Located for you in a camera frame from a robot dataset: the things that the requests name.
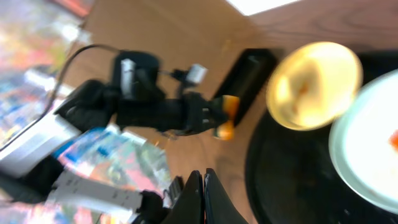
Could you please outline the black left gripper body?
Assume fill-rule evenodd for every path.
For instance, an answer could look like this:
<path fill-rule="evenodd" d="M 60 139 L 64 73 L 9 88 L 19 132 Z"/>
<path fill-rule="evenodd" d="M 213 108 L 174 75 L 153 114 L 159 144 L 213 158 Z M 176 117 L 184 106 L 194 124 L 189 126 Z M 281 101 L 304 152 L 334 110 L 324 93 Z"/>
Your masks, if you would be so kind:
<path fill-rule="evenodd" d="M 217 128 L 228 120 L 220 100 L 207 101 L 201 94 L 189 92 L 179 99 L 156 102 L 122 101 L 116 124 L 121 128 L 153 128 L 160 132 L 174 130 L 189 136 Z"/>

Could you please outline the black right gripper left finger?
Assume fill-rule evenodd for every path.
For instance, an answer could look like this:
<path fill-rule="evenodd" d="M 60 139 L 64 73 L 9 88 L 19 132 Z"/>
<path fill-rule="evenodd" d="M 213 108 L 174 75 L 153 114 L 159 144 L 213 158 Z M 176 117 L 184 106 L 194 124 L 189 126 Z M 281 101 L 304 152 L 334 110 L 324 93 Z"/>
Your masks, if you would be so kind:
<path fill-rule="evenodd" d="M 162 224 L 204 224 L 203 179 L 199 171 L 191 172 L 184 189 Z"/>

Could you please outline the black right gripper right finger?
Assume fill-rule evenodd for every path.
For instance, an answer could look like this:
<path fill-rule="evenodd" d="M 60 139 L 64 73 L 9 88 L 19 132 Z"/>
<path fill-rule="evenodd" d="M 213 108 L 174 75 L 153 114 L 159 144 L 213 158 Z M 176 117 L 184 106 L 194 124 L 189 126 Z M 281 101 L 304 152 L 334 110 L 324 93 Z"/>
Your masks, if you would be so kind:
<path fill-rule="evenodd" d="M 248 224 L 228 197 L 213 169 L 207 168 L 204 182 L 206 224 Z"/>

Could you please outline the yellow green scrub sponge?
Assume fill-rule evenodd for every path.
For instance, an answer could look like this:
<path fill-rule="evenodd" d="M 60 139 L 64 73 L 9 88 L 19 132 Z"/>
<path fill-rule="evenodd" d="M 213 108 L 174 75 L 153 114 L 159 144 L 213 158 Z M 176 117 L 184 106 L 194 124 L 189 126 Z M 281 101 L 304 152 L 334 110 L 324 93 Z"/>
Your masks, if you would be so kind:
<path fill-rule="evenodd" d="M 234 137 L 234 119 L 239 109 L 240 99 L 237 96 L 223 95 L 220 100 L 222 111 L 227 115 L 228 120 L 218 126 L 213 135 L 219 140 L 228 141 Z"/>

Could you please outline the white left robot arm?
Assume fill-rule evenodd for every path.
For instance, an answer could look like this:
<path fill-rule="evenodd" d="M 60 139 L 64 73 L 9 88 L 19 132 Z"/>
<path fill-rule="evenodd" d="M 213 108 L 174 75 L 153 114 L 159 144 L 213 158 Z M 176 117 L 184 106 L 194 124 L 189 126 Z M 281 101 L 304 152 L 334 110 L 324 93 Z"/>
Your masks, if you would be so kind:
<path fill-rule="evenodd" d="M 197 92 L 181 92 L 176 99 L 129 99 L 117 88 L 88 80 L 1 149 L 1 190 L 10 203 L 46 201 L 64 171 L 52 153 L 87 131 L 106 127 L 112 116 L 121 129 L 152 128 L 173 136 L 214 129 L 217 137 L 229 139 L 238 103 L 234 96 L 206 100 Z"/>

